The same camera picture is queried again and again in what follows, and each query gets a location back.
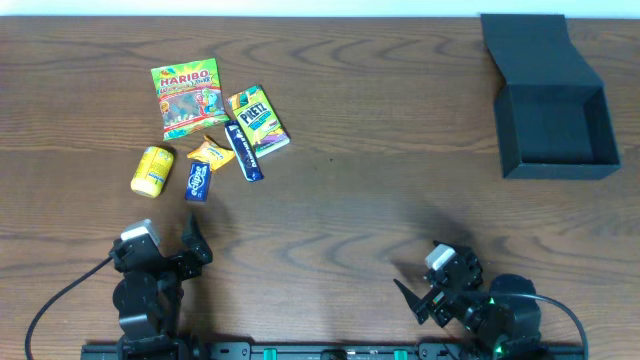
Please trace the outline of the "small orange snack packet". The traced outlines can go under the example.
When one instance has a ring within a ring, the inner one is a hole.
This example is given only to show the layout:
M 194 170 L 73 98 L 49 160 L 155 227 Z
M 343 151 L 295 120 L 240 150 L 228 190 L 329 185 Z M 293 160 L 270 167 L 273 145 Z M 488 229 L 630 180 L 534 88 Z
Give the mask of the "small orange snack packet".
M 235 158 L 235 152 L 218 145 L 209 135 L 204 136 L 203 143 L 187 154 L 189 159 L 207 163 L 212 172 L 216 172 L 221 167 Z

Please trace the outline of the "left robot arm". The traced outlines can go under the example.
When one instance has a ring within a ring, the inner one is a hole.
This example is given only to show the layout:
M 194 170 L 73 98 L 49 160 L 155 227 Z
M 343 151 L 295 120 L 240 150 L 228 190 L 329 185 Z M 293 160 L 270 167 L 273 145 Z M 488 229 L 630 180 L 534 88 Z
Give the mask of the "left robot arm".
M 185 248 L 164 256 L 149 219 L 125 228 L 109 256 L 123 274 L 112 300 L 124 335 L 119 359 L 207 359 L 210 351 L 193 335 L 178 334 L 182 283 L 199 277 L 213 260 L 196 217 L 190 215 L 180 236 Z

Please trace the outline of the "green Pretz snack box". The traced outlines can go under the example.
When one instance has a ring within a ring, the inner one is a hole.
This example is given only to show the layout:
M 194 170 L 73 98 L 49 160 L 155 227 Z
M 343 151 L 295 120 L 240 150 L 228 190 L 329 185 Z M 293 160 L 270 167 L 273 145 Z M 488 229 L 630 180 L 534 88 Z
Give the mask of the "green Pretz snack box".
M 290 143 L 289 135 L 260 85 L 228 97 L 227 102 L 258 158 Z

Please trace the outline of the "Haribo gummy candy bag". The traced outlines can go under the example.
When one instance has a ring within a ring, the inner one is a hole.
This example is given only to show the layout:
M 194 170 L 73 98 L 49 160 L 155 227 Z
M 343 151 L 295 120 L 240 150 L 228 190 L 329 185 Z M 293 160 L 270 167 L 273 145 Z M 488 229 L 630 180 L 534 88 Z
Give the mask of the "Haribo gummy candy bag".
M 215 58 L 153 68 L 163 140 L 185 137 L 230 120 Z

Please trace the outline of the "yellow Mentos gum bottle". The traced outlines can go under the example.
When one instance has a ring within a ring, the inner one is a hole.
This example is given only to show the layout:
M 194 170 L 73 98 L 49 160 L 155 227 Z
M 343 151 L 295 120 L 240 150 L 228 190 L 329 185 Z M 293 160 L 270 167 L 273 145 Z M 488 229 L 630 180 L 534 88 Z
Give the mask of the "yellow Mentos gum bottle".
M 174 155 L 169 150 L 157 146 L 146 148 L 131 180 L 131 190 L 149 198 L 159 196 L 173 161 Z

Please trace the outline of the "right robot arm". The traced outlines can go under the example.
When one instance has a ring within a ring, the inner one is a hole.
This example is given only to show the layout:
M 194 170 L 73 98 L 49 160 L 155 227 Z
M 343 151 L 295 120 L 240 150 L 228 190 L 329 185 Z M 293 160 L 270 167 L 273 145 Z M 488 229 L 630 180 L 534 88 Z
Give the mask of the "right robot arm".
M 473 347 L 461 351 L 461 359 L 513 359 L 539 349 L 541 311 L 530 280 L 507 274 L 491 286 L 504 295 L 483 295 L 483 268 L 472 248 L 440 241 L 425 264 L 426 295 L 416 295 L 399 280 L 394 283 L 419 324 L 431 318 L 443 328 L 455 319 L 474 335 Z

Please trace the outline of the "black gift box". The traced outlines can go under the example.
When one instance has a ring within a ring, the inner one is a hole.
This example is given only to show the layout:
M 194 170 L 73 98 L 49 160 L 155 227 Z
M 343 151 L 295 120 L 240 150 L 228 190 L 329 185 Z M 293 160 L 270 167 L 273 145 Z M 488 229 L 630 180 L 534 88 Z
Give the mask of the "black gift box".
M 604 83 L 562 15 L 483 14 L 484 43 L 505 80 L 494 101 L 502 174 L 599 180 L 621 166 Z

